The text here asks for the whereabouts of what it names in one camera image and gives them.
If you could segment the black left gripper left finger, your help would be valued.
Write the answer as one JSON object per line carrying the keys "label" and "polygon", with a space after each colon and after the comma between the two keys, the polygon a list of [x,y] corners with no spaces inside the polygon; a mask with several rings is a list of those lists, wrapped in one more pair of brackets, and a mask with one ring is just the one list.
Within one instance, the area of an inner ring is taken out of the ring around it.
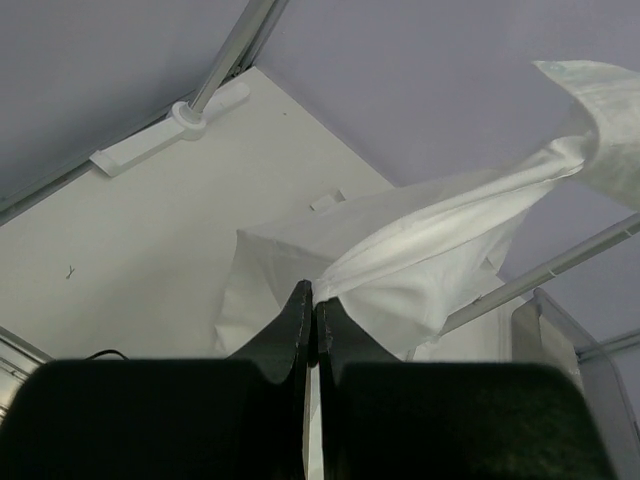
{"label": "black left gripper left finger", "polygon": [[61,360],[1,425],[5,479],[301,479],[312,292],[225,359]]}

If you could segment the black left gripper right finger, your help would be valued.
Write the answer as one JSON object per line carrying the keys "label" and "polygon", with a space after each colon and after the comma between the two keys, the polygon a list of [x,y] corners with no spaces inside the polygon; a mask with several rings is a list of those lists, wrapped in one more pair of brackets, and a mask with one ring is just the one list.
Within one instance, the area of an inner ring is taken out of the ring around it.
{"label": "black left gripper right finger", "polygon": [[612,479],[577,387],[527,363],[404,362],[316,306],[328,479]]}

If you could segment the white shirt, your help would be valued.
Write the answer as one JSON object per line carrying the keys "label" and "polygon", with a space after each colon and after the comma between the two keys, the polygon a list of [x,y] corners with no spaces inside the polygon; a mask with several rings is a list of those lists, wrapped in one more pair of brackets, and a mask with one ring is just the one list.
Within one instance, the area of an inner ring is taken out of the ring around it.
{"label": "white shirt", "polygon": [[528,158],[346,200],[238,231],[217,352],[230,354],[307,280],[382,346],[404,354],[495,278],[533,205],[575,179],[639,206],[639,75],[593,61],[541,61],[572,98],[555,136]]}

